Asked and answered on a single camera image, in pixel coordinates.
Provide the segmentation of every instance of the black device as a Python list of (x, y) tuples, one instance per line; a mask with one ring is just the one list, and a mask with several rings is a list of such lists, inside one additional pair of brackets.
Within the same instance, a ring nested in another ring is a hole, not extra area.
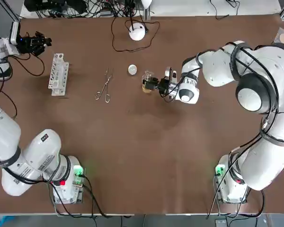
[(65, 0), (24, 0), (24, 6), (30, 12), (45, 10), (45, 9), (59, 9), (64, 6)]
[(35, 36), (20, 35), (17, 37), (17, 49), (19, 53), (32, 53), (34, 56), (42, 54), (46, 46), (52, 45), (52, 39), (46, 38), (44, 34), (36, 32)]
[(66, 0), (66, 3), (80, 14), (87, 12), (87, 4), (83, 0)]

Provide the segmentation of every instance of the small white cap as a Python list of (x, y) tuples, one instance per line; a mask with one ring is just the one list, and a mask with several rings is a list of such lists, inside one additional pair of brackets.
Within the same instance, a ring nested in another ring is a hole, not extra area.
[(137, 73), (137, 66), (135, 65), (130, 65), (128, 67), (128, 72), (129, 74), (131, 74), (132, 76), (135, 75)]

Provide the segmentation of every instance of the metal bracket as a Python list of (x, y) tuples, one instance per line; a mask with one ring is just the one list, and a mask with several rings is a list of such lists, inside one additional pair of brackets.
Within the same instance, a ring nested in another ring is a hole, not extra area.
[(143, 10), (143, 21), (148, 21), (148, 20), (151, 20), (151, 8), (150, 7)]
[(69, 63), (63, 60), (63, 53), (56, 53), (53, 56), (51, 75), (48, 88), (52, 90), (52, 96), (64, 96), (68, 75)]

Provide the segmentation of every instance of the small bottle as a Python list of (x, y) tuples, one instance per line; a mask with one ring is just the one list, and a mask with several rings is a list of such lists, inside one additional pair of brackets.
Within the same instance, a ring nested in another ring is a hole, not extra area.
[(153, 75), (153, 72), (145, 71), (144, 75), (142, 76), (142, 91), (146, 94), (149, 94), (150, 92), (152, 92), (152, 90), (146, 89), (145, 82), (143, 81), (150, 82), (153, 78)]

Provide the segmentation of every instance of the white label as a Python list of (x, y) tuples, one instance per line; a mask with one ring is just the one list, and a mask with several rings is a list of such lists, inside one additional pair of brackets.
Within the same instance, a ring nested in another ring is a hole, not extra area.
[(44, 171), (48, 165), (52, 162), (52, 160), (55, 158), (55, 155), (49, 155), (47, 156), (44, 161), (41, 161), (41, 164), (38, 168), (39, 171)]
[[(21, 173), (19, 174), (20, 177), (26, 178), (26, 176), (32, 171), (32, 168), (28, 164), (24, 163), (22, 164), (22, 166), (19, 167), (18, 171), (21, 171)], [(16, 184), (19, 184), (20, 181), (17, 179), (14, 179), (14, 182)]]

